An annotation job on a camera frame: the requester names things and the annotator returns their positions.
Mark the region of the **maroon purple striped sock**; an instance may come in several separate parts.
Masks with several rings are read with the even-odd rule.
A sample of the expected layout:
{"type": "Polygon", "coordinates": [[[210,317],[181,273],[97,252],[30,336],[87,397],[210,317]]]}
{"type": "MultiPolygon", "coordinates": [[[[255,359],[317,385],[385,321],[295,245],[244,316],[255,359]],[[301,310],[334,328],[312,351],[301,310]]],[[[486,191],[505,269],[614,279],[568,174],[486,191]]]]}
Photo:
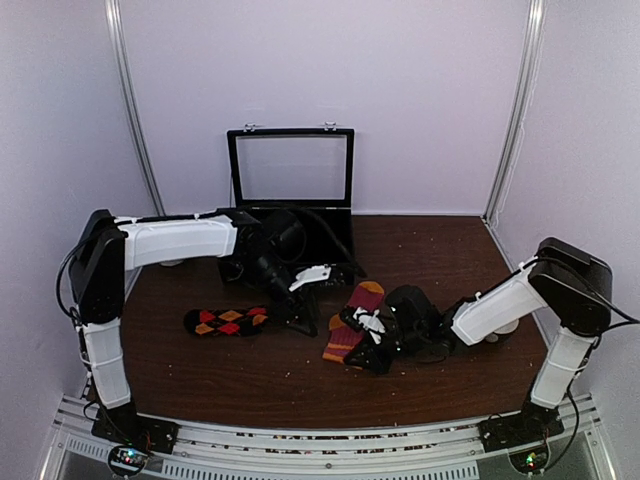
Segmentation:
{"type": "Polygon", "coordinates": [[[375,281],[363,281],[353,290],[340,312],[329,320],[329,339],[322,359],[343,364],[345,357],[364,339],[365,330],[355,314],[373,314],[381,305],[385,291],[375,281]]]}

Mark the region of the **black red orange argyle sock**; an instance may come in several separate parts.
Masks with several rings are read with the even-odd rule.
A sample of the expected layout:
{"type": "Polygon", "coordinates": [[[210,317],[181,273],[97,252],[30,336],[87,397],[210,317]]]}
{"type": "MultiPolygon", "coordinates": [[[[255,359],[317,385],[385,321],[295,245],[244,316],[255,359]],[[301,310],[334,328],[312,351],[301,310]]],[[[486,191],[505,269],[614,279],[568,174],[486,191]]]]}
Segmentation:
{"type": "Polygon", "coordinates": [[[185,330],[194,336],[250,337],[262,332],[269,316],[265,307],[188,311],[183,317],[185,330]]]}

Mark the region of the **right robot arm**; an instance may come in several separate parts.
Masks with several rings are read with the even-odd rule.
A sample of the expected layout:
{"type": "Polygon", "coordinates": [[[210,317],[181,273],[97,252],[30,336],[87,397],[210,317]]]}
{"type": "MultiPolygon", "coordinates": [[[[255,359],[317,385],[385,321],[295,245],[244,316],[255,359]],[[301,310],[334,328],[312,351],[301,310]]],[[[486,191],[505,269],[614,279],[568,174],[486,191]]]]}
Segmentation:
{"type": "Polygon", "coordinates": [[[549,310],[559,329],[512,423],[517,438],[530,442],[556,419],[559,404],[603,335],[638,324],[613,303],[612,286],[606,262],[548,237],[504,280],[444,311],[412,285],[387,295],[387,316],[374,308],[344,308],[341,320],[363,335],[344,361],[383,374],[401,355],[424,352],[446,359],[492,337],[510,336],[522,318],[549,310]]]}

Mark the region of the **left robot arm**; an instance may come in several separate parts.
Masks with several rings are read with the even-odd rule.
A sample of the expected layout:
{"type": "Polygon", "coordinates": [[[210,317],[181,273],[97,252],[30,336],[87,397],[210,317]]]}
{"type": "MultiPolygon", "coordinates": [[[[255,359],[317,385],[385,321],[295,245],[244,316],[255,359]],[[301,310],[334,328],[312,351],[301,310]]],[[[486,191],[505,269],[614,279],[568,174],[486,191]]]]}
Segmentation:
{"type": "Polygon", "coordinates": [[[286,264],[285,249],[301,229],[296,217],[284,211],[264,220],[236,209],[147,218],[115,217],[107,209],[91,214],[58,275],[70,281],[73,303],[63,312],[79,334],[104,425],[121,443],[133,444],[144,433],[121,345],[127,272],[164,262],[221,258],[268,296],[271,317],[314,337],[317,310],[309,285],[330,270],[313,266],[294,273],[286,264]]]}

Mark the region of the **black display box with lid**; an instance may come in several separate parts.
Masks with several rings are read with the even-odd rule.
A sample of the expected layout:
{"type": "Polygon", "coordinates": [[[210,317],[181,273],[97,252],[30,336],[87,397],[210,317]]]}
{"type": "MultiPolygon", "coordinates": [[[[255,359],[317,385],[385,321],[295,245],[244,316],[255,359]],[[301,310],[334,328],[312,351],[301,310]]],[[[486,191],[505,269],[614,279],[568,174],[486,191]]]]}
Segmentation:
{"type": "Polygon", "coordinates": [[[260,219],[275,210],[300,208],[305,250],[294,265],[326,263],[356,280],[352,221],[356,132],[335,126],[249,128],[226,132],[234,205],[260,219]]]}

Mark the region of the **white and navy bowl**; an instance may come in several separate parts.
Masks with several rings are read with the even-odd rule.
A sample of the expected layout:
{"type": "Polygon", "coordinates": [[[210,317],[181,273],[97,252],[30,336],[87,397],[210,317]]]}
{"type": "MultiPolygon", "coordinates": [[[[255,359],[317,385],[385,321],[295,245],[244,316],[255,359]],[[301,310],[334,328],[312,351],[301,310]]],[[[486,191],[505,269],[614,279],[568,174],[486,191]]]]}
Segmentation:
{"type": "Polygon", "coordinates": [[[484,341],[489,344],[504,343],[516,332],[518,327],[519,327],[519,321],[518,320],[512,321],[509,324],[487,335],[484,338],[484,341]]]}

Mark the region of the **front aluminium rail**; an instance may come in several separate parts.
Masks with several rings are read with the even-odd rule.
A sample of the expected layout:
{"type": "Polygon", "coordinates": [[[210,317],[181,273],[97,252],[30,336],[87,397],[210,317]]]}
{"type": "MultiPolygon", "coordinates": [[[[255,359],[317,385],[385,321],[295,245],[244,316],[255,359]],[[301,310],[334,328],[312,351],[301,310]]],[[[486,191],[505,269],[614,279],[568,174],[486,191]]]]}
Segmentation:
{"type": "MultiPolygon", "coordinates": [[[[107,466],[113,443],[91,435],[85,399],[63,396],[36,479],[118,479],[107,466]]],[[[550,437],[550,471],[531,476],[516,456],[529,443],[489,452],[478,430],[487,417],[404,427],[261,429],[180,421],[172,453],[155,453],[132,479],[619,479],[608,457],[599,414],[578,396],[580,425],[569,450],[575,412],[560,407],[566,431],[550,437]]]]}

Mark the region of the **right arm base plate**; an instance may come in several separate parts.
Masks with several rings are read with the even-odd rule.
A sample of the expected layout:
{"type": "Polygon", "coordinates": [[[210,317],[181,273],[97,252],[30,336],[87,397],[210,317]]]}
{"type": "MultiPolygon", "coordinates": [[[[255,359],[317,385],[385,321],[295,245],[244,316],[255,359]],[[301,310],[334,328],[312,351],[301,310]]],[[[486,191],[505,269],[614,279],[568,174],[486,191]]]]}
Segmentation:
{"type": "Polygon", "coordinates": [[[529,443],[543,442],[565,431],[561,420],[543,424],[520,413],[509,416],[491,416],[478,425],[479,437],[485,452],[511,449],[529,443]]]}

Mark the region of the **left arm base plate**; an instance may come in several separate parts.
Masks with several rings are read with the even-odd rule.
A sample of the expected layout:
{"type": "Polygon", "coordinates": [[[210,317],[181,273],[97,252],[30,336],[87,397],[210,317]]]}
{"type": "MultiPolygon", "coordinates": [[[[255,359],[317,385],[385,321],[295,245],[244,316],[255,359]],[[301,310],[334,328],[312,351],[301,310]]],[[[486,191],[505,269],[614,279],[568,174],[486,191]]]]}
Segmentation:
{"type": "Polygon", "coordinates": [[[126,444],[146,453],[171,454],[179,432],[175,422],[138,416],[132,422],[98,417],[91,434],[114,443],[126,444]]]}

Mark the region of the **left aluminium frame post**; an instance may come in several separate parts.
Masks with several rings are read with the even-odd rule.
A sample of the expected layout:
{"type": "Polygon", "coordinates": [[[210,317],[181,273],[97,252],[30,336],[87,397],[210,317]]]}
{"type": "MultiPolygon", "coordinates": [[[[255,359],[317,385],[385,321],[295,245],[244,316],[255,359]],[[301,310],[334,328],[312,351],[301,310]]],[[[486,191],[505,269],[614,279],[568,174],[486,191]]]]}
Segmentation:
{"type": "Polygon", "coordinates": [[[147,193],[150,196],[155,213],[157,215],[165,215],[166,210],[164,202],[160,194],[159,186],[149,156],[137,104],[134,82],[127,54],[126,38],[122,22],[121,2],[117,0],[106,0],[104,2],[104,7],[108,33],[115,57],[126,118],[137,163],[141,169],[143,182],[147,193]]]}

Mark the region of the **aluminium frame post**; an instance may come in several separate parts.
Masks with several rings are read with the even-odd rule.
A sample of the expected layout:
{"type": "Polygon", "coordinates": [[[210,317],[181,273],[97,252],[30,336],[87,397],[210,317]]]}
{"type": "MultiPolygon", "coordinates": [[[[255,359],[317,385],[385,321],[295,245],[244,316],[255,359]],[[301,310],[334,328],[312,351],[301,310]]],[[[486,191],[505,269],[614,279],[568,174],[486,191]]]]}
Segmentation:
{"type": "Polygon", "coordinates": [[[511,113],[494,182],[483,216],[485,223],[489,226],[495,226],[498,223],[499,213],[506,199],[520,149],[520,142],[524,135],[524,121],[538,70],[545,14],[546,1],[534,0],[529,2],[511,113]]]}
{"type": "Polygon", "coordinates": [[[157,215],[165,215],[166,210],[164,202],[160,194],[159,186],[149,156],[137,104],[134,82],[127,54],[126,38],[122,22],[121,2],[117,0],[106,0],[104,2],[104,7],[108,33],[115,57],[126,118],[137,163],[141,169],[143,182],[147,193],[150,196],[155,213],[157,215]]]}

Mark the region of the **right aluminium frame post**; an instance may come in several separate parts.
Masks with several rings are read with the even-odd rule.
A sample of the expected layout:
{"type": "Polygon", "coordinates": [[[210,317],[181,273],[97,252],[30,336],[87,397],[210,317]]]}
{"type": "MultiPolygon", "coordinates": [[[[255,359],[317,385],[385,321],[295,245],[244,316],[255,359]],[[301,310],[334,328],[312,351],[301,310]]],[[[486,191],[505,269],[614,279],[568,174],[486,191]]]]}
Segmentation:
{"type": "Polygon", "coordinates": [[[511,113],[494,182],[483,216],[485,223],[489,226],[495,226],[498,223],[499,213],[506,199],[520,149],[520,142],[524,135],[524,121],[538,70],[545,14],[546,1],[534,0],[529,2],[511,113]]]}

